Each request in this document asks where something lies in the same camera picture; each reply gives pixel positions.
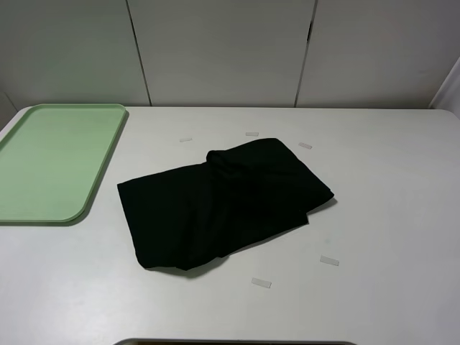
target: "white wall panel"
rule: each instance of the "white wall panel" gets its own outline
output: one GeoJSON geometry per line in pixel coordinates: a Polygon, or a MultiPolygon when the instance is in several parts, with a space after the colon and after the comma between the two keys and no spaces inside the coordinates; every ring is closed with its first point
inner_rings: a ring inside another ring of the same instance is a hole
{"type": "Polygon", "coordinates": [[[460,56],[459,0],[319,0],[298,106],[426,108],[460,56]]]}
{"type": "Polygon", "coordinates": [[[433,99],[433,107],[449,110],[460,119],[460,58],[433,99]]]}
{"type": "Polygon", "coordinates": [[[154,105],[293,106],[314,0],[129,0],[154,105]]]}
{"type": "Polygon", "coordinates": [[[0,88],[18,109],[149,104],[124,0],[3,1],[0,47],[0,88]]]}

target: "white tabletop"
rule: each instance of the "white tabletop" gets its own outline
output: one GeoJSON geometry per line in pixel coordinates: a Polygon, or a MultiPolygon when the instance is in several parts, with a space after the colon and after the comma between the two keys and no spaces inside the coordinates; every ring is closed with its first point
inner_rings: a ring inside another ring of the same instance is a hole
{"type": "Polygon", "coordinates": [[[0,344],[460,343],[460,120],[453,114],[127,109],[82,222],[0,226],[0,344]],[[203,268],[144,270],[116,184],[257,139],[245,132],[281,139],[338,203],[311,214],[307,226],[203,268]],[[179,142],[184,137],[193,140],[179,142]],[[321,263],[321,255],[340,265],[321,263]],[[253,277],[271,288],[251,284],[253,277]]]}

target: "folded black fabric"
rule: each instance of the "folded black fabric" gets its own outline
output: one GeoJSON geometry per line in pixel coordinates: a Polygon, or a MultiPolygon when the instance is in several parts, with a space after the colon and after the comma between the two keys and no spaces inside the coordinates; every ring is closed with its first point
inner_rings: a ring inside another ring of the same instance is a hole
{"type": "Polygon", "coordinates": [[[118,185],[144,268],[182,270],[308,223],[334,195],[278,139],[261,139],[206,162],[118,185]]]}

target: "cloth fold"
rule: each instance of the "cloth fold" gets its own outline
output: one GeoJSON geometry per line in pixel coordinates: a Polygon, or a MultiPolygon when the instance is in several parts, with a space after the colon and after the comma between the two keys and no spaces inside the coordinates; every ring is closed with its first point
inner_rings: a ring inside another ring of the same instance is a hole
{"type": "Polygon", "coordinates": [[[210,151],[118,190],[141,266],[182,270],[305,225],[334,196],[278,139],[210,151]]]}

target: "light green plastic tray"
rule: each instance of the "light green plastic tray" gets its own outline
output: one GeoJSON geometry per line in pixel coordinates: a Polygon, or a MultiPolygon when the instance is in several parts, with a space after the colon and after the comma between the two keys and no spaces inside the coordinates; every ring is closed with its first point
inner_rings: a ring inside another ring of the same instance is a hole
{"type": "Polygon", "coordinates": [[[80,215],[127,115],[118,104],[43,104],[0,142],[0,223],[80,215]]]}

